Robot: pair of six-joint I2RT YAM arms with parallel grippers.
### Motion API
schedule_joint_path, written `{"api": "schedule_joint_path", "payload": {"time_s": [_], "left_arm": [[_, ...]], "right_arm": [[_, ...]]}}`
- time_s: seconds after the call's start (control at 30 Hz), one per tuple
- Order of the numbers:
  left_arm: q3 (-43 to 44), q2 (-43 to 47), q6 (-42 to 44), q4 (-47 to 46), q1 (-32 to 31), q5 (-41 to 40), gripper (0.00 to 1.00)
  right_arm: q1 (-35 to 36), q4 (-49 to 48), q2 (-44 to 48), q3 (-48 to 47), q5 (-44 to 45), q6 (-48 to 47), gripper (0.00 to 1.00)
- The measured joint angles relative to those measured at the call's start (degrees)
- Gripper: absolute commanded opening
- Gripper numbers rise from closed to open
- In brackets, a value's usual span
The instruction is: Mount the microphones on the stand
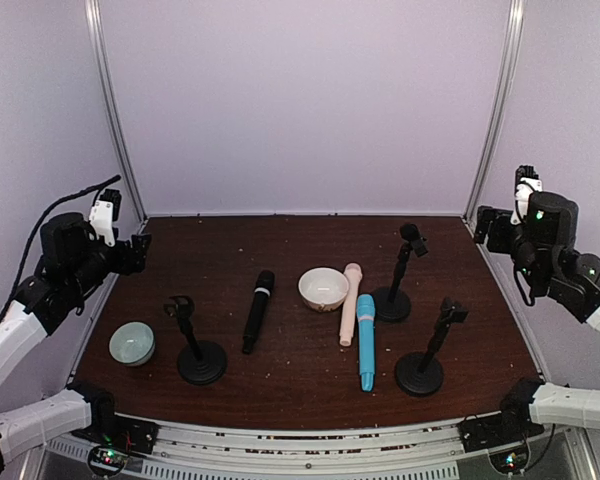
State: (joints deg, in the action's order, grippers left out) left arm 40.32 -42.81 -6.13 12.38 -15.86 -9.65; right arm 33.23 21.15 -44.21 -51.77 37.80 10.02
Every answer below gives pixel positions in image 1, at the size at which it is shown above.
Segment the blue microphone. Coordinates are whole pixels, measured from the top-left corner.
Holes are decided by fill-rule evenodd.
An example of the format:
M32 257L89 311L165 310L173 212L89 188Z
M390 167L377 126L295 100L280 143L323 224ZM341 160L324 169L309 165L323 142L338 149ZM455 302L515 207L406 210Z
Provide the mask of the blue microphone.
M357 299L358 365L361 390L371 392L375 380L375 302L370 294Z

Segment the black front microphone stand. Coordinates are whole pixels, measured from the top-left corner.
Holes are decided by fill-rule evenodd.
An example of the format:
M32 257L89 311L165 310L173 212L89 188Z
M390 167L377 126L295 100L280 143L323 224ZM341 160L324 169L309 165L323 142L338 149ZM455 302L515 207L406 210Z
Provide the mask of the black front microphone stand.
M394 376L398 387L413 397L428 397L440 390L444 369L436 355L442 348L451 326L466 321L469 311L460 302L445 297L434 325L434 332L424 352L403 355L395 365Z

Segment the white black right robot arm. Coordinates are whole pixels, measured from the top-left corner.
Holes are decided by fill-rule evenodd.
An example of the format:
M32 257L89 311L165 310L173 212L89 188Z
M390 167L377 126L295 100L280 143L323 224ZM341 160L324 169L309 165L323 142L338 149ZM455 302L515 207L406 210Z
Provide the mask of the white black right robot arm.
M537 191L512 210L481 206L474 241L508 255L527 306L548 297L600 334L600 257L575 248L578 205ZM532 425L600 430L600 390L521 379L500 404L504 427L524 433Z

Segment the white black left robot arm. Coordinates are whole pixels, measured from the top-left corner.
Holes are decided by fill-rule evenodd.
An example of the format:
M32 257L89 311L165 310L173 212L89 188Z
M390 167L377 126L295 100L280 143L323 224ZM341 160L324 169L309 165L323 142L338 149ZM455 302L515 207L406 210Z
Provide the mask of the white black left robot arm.
M47 207L29 237L38 239L42 253L31 276L16 274L0 311L0 387L12 371L71 315L83 313L86 301L111 275L128 276L144 270L151 237L118 237L121 194L115 175L66 195ZM93 195L89 215L52 213L53 207ZM92 430L110 445L119 436L114 398L84 382L71 383L59 393L0 414L0 475L22 453L65 433Z

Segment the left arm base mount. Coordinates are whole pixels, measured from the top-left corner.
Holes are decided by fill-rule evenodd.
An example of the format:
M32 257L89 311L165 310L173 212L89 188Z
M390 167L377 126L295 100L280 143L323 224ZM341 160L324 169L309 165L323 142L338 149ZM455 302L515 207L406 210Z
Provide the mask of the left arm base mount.
M74 381L66 388L80 394L89 406L91 421L71 435L93 443L86 463L97 478L111 479L130 459L153 452L159 430L155 422L118 415L113 394L88 382Z

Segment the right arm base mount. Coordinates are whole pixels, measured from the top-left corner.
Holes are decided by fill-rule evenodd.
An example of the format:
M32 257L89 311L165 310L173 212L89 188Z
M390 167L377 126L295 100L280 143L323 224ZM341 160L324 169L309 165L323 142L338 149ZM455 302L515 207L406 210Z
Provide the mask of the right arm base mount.
M508 395L498 413L465 417L457 425L464 451L488 451L494 470L508 477L527 473L535 465L530 440L545 432L531 420L529 405L529 399Z

